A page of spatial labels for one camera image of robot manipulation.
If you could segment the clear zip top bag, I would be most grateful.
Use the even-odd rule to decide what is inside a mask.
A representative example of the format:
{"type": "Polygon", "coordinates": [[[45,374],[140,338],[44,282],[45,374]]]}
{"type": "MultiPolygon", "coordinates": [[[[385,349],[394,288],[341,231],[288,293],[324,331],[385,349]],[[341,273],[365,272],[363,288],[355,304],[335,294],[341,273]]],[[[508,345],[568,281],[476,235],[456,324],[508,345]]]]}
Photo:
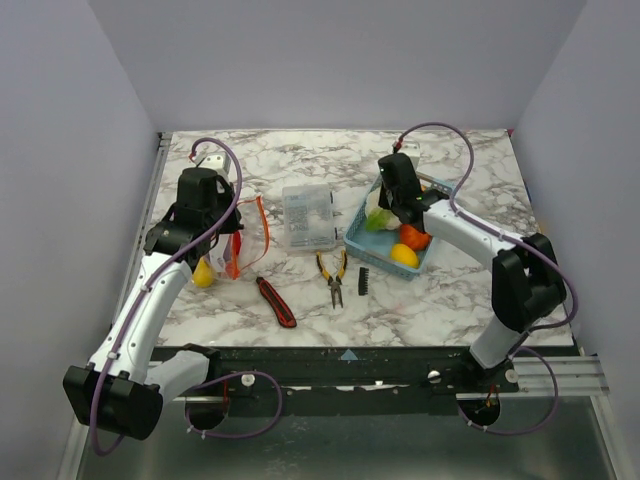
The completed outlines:
{"type": "Polygon", "coordinates": [[[238,280],[268,252],[270,230],[262,196],[240,202],[244,228],[232,234],[213,237],[211,250],[198,261],[192,284],[211,287],[217,281],[238,280]]]}

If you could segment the white cauliflower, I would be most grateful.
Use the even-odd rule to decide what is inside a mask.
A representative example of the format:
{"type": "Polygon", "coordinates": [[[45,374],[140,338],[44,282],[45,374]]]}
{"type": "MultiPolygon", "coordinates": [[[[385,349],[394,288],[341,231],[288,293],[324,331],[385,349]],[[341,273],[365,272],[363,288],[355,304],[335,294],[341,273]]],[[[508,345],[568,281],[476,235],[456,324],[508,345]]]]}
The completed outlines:
{"type": "Polygon", "coordinates": [[[401,226],[399,219],[390,211],[379,206],[379,192],[372,191],[365,201],[365,230],[397,230],[401,226]]]}

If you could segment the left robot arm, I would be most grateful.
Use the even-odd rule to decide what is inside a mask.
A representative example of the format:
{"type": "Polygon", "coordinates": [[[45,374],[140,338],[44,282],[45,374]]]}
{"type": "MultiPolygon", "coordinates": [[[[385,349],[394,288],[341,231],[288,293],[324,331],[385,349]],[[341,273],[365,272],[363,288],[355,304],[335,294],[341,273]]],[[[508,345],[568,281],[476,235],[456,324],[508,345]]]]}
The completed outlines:
{"type": "Polygon", "coordinates": [[[64,375],[80,423],[144,440],[166,403],[191,388],[209,395],[220,387],[211,349],[189,344],[159,366],[149,362],[169,310],[212,237],[241,229],[237,200],[226,174],[202,167],[182,172],[174,204],[147,233],[137,279],[109,334],[86,365],[64,375]]]}

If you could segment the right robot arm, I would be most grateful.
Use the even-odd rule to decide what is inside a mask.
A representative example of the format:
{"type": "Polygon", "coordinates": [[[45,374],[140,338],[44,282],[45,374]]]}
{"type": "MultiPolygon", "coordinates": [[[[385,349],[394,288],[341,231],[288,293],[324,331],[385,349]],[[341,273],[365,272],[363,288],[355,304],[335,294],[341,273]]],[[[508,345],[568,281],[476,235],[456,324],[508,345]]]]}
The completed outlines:
{"type": "Polygon", "coordinates": [[[439,238],[471,256],[491,273],[493,318],[469,348],[460,379],[480,392],[496,380],[496,369],[540,319],[566,300],[555,253],[547,237],[516,237],[468,214],[435,188],[424,190],[410,158],[393,153],[378,161],[379,205],[402,224],[439,238]]]}

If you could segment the red black utility knife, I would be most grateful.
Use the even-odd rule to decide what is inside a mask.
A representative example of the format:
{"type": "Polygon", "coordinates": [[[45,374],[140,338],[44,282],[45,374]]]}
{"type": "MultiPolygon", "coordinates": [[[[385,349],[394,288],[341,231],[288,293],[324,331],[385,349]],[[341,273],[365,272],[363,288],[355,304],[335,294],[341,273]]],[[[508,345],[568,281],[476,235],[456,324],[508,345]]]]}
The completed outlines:
{"type": "Polygon", "coordinates": [[[278,324],[287,329],[296,328],[297,320],[293,312],[276,289],[263,277],[257,277],[256,284],[261,296],[272,309],[278,324]]]}

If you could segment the orange carrot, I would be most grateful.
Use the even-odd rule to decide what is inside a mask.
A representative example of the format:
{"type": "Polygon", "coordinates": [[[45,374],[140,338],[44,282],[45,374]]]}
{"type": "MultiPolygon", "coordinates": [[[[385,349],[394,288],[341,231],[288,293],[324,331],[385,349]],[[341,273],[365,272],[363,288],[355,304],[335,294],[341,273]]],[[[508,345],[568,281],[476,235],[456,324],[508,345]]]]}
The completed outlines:
{"type": "Polygon", "coordinates": [[[239,256],[242,247],[242,236],[235,232],[230,236],[225,250],[225,272],[231,280],[235,280],[240,275],[239,256]]]}

